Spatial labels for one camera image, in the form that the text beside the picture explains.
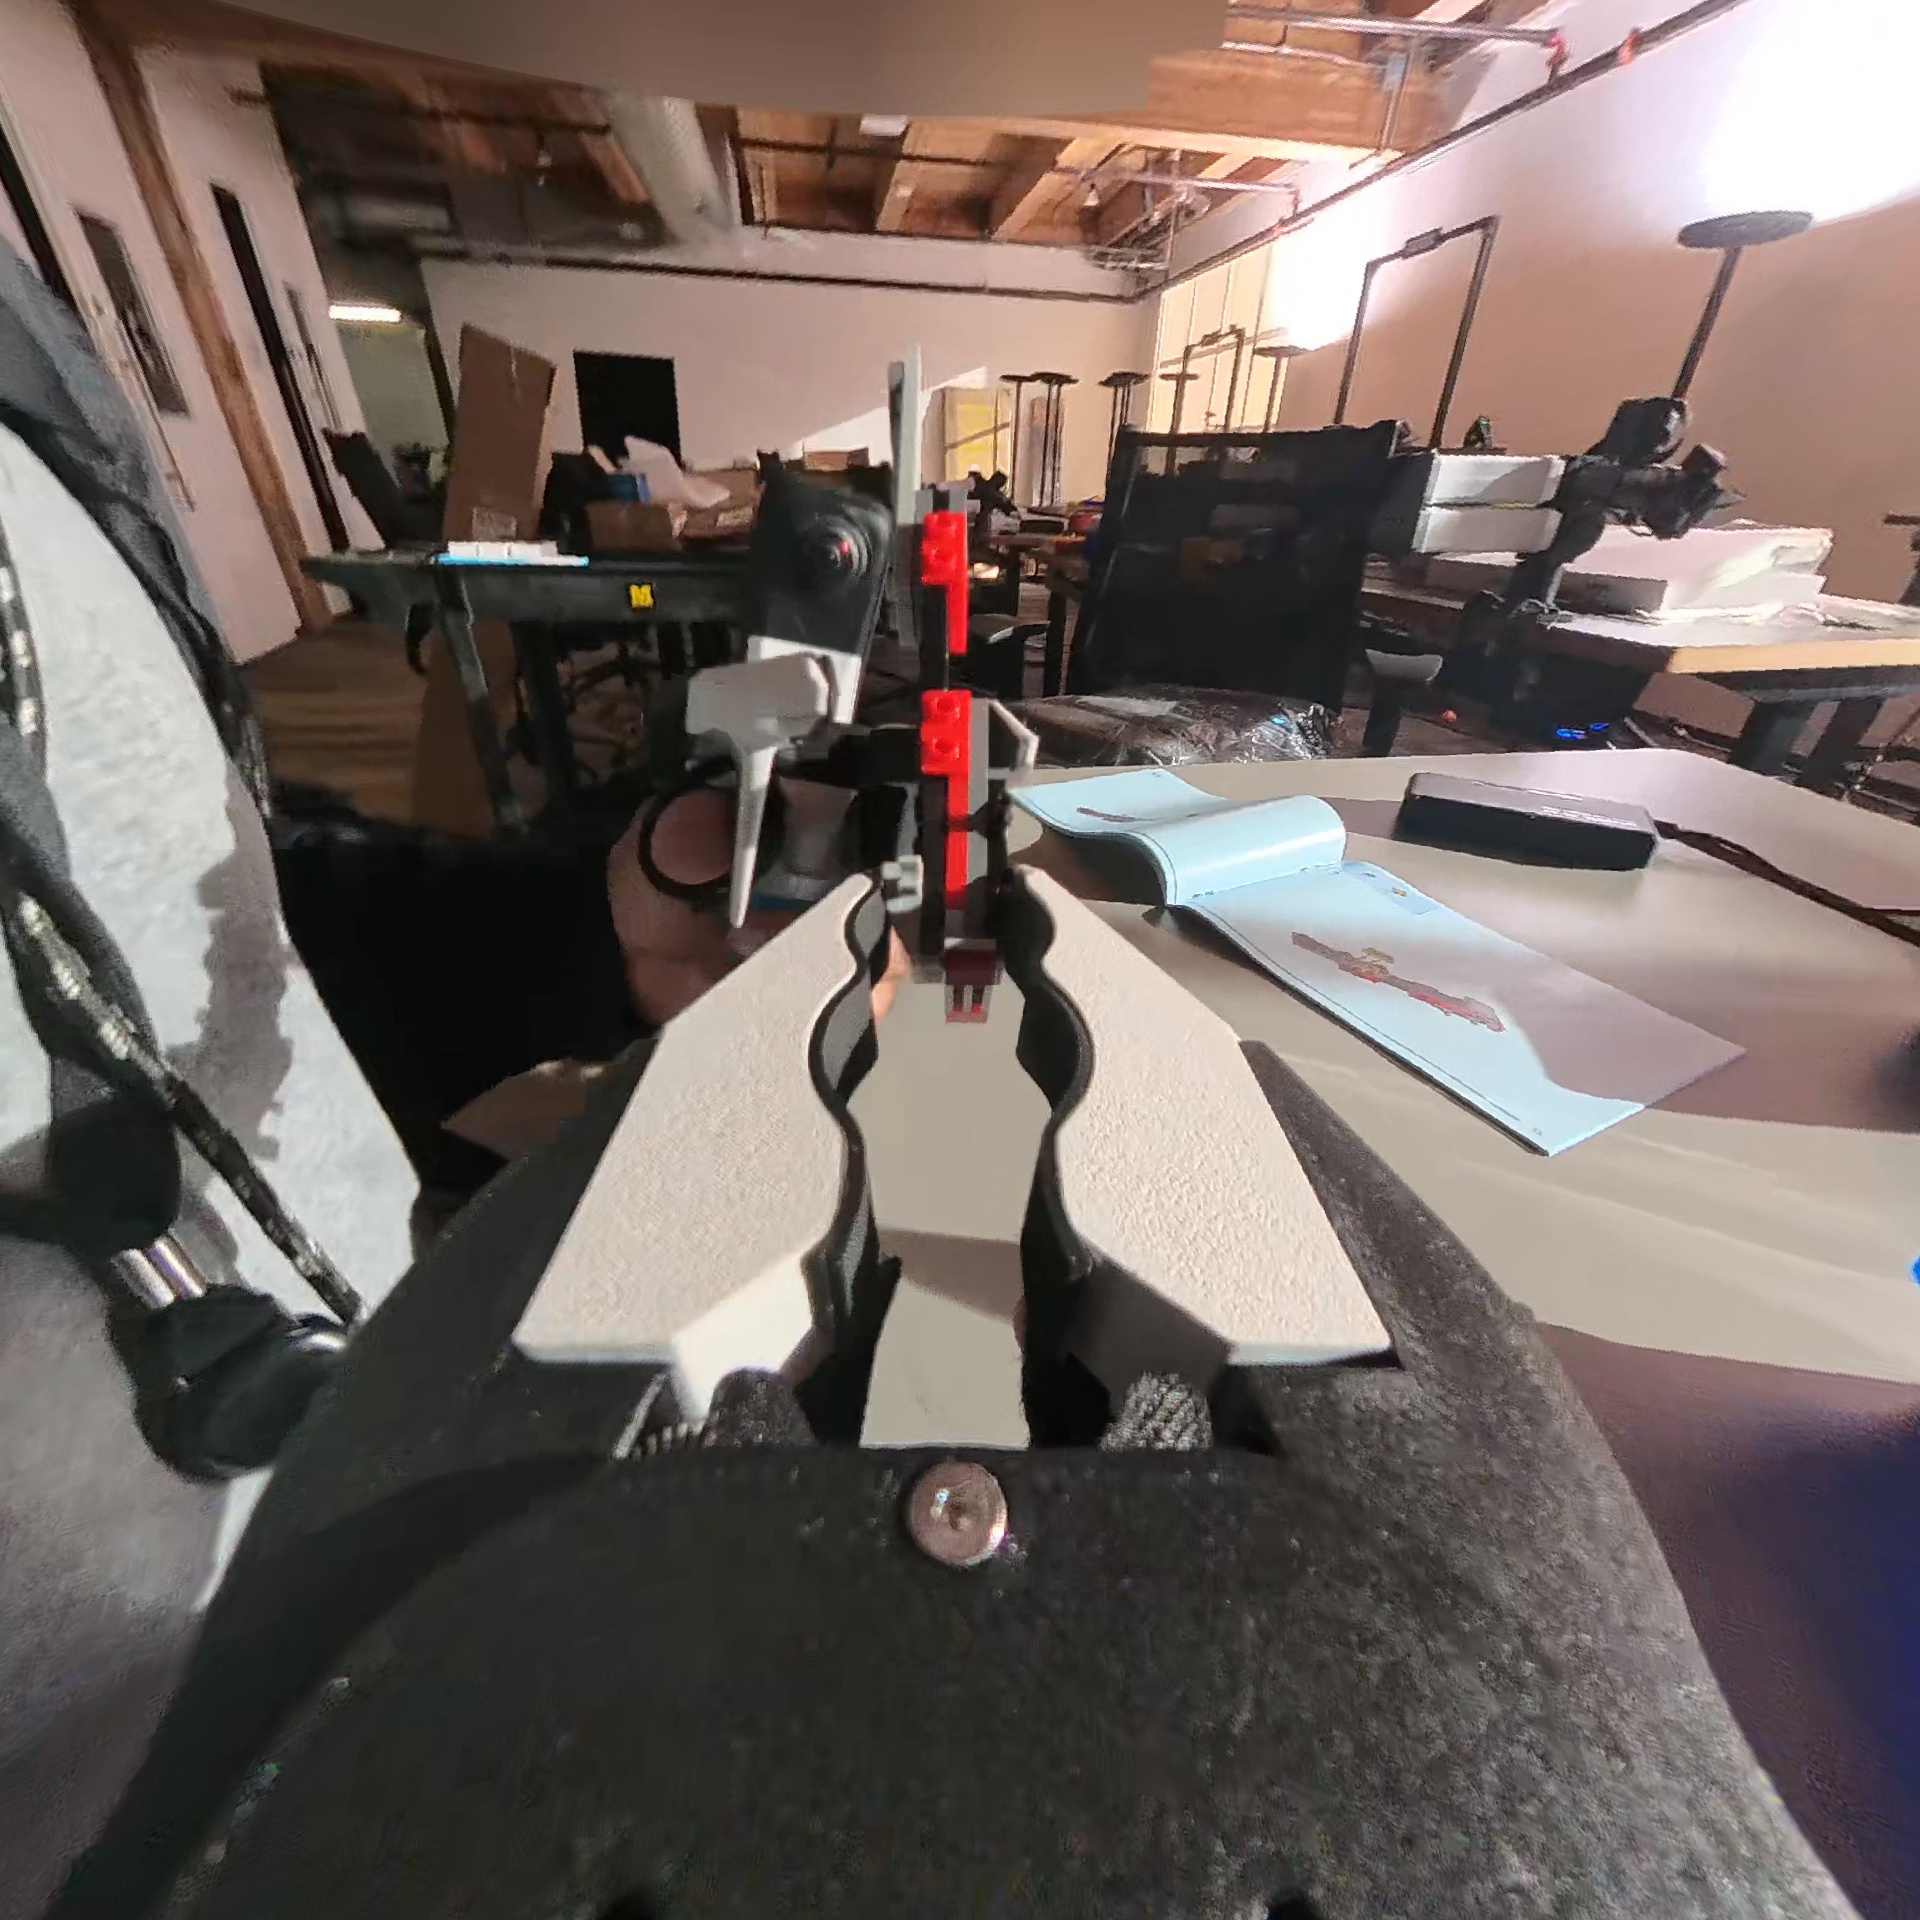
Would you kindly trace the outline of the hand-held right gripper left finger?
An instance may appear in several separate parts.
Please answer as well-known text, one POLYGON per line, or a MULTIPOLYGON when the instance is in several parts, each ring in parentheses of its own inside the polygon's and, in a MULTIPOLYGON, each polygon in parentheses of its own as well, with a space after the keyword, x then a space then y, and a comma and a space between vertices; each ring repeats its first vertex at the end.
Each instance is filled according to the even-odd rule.
POLYGON ((851 1093, 889 950, 881 888, 845 879, 661 1032, 518 1355, 654 1367, 699 1419, 735 1370, 802 1384, 871 1350, 885 1285, 851 1093))

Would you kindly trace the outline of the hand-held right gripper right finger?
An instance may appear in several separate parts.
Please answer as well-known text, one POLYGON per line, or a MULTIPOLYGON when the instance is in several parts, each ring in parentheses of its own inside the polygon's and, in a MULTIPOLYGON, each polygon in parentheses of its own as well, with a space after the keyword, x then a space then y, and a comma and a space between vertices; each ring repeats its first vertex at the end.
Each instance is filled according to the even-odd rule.
POLYGON ((1003 885, 1000 957, 1045 1096, 1022 1217, 1028 1370, 1387 1358, 1236 1029, 1031 867, 1003 885))

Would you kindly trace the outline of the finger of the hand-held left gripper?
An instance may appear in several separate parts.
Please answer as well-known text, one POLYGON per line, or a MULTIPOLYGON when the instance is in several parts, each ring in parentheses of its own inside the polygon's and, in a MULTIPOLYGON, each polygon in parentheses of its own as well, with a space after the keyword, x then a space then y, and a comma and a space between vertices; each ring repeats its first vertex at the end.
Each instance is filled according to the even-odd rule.
POLYGON ((727 925, 748 921, 776 756, 832 717, 837 667, 826 652, 758 652, 691 675, 689 744, 735 776, 727 925))

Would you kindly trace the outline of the red grey toy brick model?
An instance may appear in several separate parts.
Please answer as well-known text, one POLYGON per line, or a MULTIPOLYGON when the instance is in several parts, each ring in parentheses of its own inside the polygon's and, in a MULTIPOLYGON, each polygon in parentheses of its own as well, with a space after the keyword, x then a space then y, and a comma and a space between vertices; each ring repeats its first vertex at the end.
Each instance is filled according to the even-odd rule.
POLYGON ((892 607, 914 655, 917 714, 896 748, 900 852, 881 867, 914 980, 945 992, 945 1019, 982 1029, 1003 982, 997 912, 1006 876, 1008 786, 1037 742, 997 697, 973 689, 967 494, 931 482, 921 348, 889 368, 897 554, 892 607))

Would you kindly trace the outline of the person's left forearm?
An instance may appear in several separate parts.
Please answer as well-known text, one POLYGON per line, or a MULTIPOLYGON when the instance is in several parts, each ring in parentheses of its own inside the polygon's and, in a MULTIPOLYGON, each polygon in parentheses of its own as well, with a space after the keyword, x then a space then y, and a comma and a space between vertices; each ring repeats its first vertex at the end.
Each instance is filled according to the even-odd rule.
POLYGON ((504 1160, 443 1131, 541 1060, 611 1060, 641 1019, 608 844, 464 844, 360 814, 267 825, 282 915, 421 1185, 466 1197, 504 1160))

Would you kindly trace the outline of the grey desk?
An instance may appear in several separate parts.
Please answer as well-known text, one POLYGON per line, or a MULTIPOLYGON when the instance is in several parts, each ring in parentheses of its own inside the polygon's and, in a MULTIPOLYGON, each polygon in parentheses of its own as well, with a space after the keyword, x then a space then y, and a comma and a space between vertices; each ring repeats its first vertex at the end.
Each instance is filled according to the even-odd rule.
MULTIPOLYGON (((1209 764, 1230 802, 1316 793, 1357 860, 1741 1057, 1541 1160, 1209 928, 1152 871, 1017 821, 1008 847, 1265 1042, 1545 1324, 1620 1452, 1718 1681, 1860 1916, 1917 1916, 1917 947, 1693 847, 1635 876, 1394 847, 1415 761, 1209 764)), ((1878 908, 1917 908, 1917 828, 1713 756, 1467 754, 1459 774, 1640 802, 1878 908)), ((857 1113, 904 1261, 866 1441, 1022 1444, 1017 1234, 1045 1105, 1020 999, 947 1032, 907 990, 857 1113)))

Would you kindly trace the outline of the person's left hand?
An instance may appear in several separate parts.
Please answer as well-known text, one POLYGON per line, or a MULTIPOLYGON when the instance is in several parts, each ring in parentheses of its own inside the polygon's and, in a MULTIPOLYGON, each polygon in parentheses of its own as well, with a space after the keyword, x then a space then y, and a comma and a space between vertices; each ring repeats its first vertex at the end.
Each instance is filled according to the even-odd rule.
MULTIPOLYGON (((642 837, 646 821, 637 814, 611 849, 611 928, 641 1019, 663 1025, 785 935, 793 915, 758 912, 746 928, 727 928, 726 908, 673 897, 646 879, 637 852, 642 837)), ((657 816, 654 860, 661 876, 684 885, 726 881, 731 793, 689 789, 670 799, 657 816)))

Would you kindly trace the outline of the person's tan trousers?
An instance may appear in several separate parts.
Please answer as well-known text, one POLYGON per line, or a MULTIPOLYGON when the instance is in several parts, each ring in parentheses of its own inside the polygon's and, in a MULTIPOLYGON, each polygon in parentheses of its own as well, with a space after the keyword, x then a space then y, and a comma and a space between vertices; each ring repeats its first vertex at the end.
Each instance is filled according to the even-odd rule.
POLYGON ((575 1134, 596 1140, 597 1152, 624 1120, 650 1056, 654 1046, 642 1042, 611 1060, 541 1060, 464 1100, 440 1134, 498 1162, 522 1162, 575 1134))

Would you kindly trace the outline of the black workbench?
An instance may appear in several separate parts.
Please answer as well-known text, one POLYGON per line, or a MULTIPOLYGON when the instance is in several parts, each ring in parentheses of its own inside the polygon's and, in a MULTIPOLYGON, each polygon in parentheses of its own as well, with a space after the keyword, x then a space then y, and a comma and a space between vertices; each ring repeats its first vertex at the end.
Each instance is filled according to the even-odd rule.
POLYGON ((721 546, 717 558, 464 558, 443 547, 323 553, 301 571, 340 589, 371 625, 421 643, 432 681, 449 681, 443 710, 460 717, 478 786, 488 802, 485 837, 526 838, 535 825, 509 774, 509 738, 492 693, 522 685, 535 729, 535 767, 544 781, 551 825, 575 828, 579 767, 551 640, 516 643, 522 627, 707 627, 737 637, 758 613, 748 553, 721 546))

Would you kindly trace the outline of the black monitor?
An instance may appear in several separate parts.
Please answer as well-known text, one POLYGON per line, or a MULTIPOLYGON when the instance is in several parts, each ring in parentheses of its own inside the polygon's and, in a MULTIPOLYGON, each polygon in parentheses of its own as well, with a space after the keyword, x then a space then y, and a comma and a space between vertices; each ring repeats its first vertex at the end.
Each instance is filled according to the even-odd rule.
POLYGON ((673 357, 575 348, 583 446, 611 464, 630 442, 665 446, 684 460, 679 375, 673 357))

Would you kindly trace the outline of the light blue instruction booklet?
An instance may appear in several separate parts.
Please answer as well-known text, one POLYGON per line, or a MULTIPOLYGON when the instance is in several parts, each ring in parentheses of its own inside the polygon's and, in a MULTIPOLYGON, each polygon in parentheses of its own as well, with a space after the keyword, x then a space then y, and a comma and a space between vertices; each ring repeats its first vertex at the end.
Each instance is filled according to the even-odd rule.
POLYGON ((1026 784, 1017 802, 1139 852, 1167 908, 1541 1157, 1743 1056, 1353 860, 1320 796, 1229 802, 1174 771, 1109 771, 1026 784))

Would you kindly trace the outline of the large cardboard box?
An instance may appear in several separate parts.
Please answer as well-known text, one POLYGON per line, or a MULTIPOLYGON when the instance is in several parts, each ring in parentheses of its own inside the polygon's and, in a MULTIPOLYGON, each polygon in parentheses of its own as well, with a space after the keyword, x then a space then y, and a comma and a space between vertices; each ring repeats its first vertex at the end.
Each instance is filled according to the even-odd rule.
MULTIPOLYGON (((530 348, 460 326, 443 543, 516 543, 540 524, 555 368, 530 348)), ((504 620, 451 603, 437 582, 424 640, 424 700, 413 767, 413 821, 464 844, 522 822, 505 764, 516 651, 504 620)))

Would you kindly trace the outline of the black mesh chair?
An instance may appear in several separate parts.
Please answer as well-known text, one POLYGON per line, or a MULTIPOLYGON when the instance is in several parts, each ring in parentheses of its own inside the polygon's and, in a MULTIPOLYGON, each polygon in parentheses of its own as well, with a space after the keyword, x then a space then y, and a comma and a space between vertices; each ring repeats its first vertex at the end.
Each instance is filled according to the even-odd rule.
POLYGON ((1265 693, 1339 713, 1402 421, 1117 430, 1068 697, 1265 693))

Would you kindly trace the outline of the black flat device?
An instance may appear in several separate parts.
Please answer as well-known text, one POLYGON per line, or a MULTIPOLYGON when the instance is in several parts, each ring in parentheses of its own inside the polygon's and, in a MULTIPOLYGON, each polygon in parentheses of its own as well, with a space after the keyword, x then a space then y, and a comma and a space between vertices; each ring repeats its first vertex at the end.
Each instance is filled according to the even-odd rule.
POLYGON ((1650 809, 1633 802, 1424 771, 1403 786, 1394 838, 1550 867, 1640 871, 1661 834, 1650 809))

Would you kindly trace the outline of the black badge reel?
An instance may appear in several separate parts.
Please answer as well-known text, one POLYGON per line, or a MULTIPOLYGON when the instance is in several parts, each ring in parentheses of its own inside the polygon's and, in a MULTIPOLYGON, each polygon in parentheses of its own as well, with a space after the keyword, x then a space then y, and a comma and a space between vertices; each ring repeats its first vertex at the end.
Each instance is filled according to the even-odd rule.
POLYGON ((97 1281, 138 1429, 186 1480, 271 1468, 350 1344, 329 1314, 204 1278, 175 1238, 116 1252, 97 1281))

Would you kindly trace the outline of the person's grey shirt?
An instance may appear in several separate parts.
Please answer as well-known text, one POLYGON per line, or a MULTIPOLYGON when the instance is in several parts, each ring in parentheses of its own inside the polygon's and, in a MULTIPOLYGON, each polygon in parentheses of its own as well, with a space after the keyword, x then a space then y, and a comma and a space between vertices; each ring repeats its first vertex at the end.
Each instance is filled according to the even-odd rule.
MULTIPOLYGON (((3 430, 3 540, 42 669, 45 784, 172 1068, 375 1305, 413 1265, 417 1180, 298 960, 265 822, 160 613, 101 527, 3 430)), ((3 1238, 3 1715, 193 1637, 263 1477, 163 1466, 108 1298, 3 1238)))

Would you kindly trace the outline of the white foam sheets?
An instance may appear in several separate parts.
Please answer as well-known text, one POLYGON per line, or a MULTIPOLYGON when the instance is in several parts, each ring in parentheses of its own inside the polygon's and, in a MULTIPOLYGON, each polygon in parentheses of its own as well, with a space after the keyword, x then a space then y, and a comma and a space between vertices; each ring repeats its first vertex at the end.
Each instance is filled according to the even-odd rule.
POLYGON ((1816 527, 1697 527, 1679 540, 1609 527, 1564 567, 1556 603, 1633 620, 1769 618, 1819 601, 1831 546, 1816 527))

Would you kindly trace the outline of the wooden top table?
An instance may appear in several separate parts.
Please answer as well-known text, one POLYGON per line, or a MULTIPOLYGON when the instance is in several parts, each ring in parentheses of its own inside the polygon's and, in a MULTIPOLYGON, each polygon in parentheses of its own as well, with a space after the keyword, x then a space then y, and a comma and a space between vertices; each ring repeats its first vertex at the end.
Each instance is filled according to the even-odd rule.
POLYGON ((1656 679, 1748 700, 1732 764, 1839 796, 1866 781, 1885 710, 1917 697, 1917 609, 1831 595, 1761 620, 1545 609, 1479 700, 1517 738, 1594 748, 1624 738, 1656 679))

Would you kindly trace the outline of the black floor lamp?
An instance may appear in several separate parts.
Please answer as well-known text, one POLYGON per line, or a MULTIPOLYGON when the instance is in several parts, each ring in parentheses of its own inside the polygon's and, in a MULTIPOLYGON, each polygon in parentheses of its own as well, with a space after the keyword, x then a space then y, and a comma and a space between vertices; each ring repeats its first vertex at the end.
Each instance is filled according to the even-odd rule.
POLYGON ((1751 211, 1722 211, 1722 217, 1709 217, 1709 220, 1697 220, 1697 221, 1687 221, 1684 229, 1679 229, 1674 245, 1684 251, 1713 251, 1718 270, 1713 270, 1709 297, 1697 311, 1697 321, 1693 326, 1693 340, 1687 340, 1684 359, 1679 367, 1679 375, 1668 390, 1668 396, 1674 403, 1684 403, 1693 396, 1693 382, 1697 378, 1709 340, 1713 337, 1713 323, 1722 321, 1722 308, 1732 293, 1741 257, 1748 251, 1763 247, 1763 245, 1777 245, 1777 243, 1807 235, 1814 229, 1814 221, 1816 221, 1816 217, 1810 210, 1769 205, 1769 210, 1751 210, 1751 211))

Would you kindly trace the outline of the silver air duct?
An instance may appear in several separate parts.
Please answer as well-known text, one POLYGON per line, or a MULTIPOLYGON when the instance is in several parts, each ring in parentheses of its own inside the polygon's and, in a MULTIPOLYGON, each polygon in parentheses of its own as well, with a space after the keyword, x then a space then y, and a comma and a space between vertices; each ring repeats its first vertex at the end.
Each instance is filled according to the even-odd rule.
POLYGON ((684 247, 731 247, 737 195, 721 181, 699 110, 675 96, 603 90, 611 137, 633 164, 661 224, 684 247))

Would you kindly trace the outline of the black metal frame stand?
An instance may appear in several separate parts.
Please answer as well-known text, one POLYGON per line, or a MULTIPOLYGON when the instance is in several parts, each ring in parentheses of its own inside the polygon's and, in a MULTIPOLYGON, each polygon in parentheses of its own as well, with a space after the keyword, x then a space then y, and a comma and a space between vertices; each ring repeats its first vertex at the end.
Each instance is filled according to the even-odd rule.
POLYGON ((1464 293, 1459 321, 1455 321, 1455 334, 1452 334, 1452 348, 1449 348, 1449 359, 1448 359, 1443 384, 1437 392, 1433 421, 1428 428, 1428 445, 1433 451, 1443 446, 1448 423, 1449 423, 1449 416, 1452 416, 1455 384, 1459 384, 1459 372, 1467 367, 1469 337, 1475 329, 1482 291, 1486 291, 1494 254, 1495 254, 1495 245, 1499 245, 1499 229, 1502 229, 1499 217, 1482 217, 1475 221, 1464 221, 1464 224, 1452 224, 1452 229, 1424 229, 1424 233, 1411 235, 1406 243, 1402 243, 1394 251, 1380 251, 1380 254, 1374 254, 1374 257, 1366 261, 1361 280, 1357 280, 1356 321, 1353 321, 1353 329, 1348 329, 1348 340, 1347 340, 1341 368, 1339 368, 1339 390, 1335 390, 1335 403, 1334 403, 1334 423, 1347 423, 1347 416, 1348 416, 1348 403, 1353 403, 1353 392, 1356 392, 1357 357, 1361 357, 1361 334, 1366 334, 1366 323, 1367 323, 1367 308, 1373 308, 1373 291, 1374 291, 1379 273, 1384 267, 1399 267, 1399 263, 1411 263, 1418 257, 1428 257, 1429 251, 1443 251, 1452 243, 1475 239, 1475 263, 1474 263, 1469 280, 1467 280, 1467 293, 1464 293))

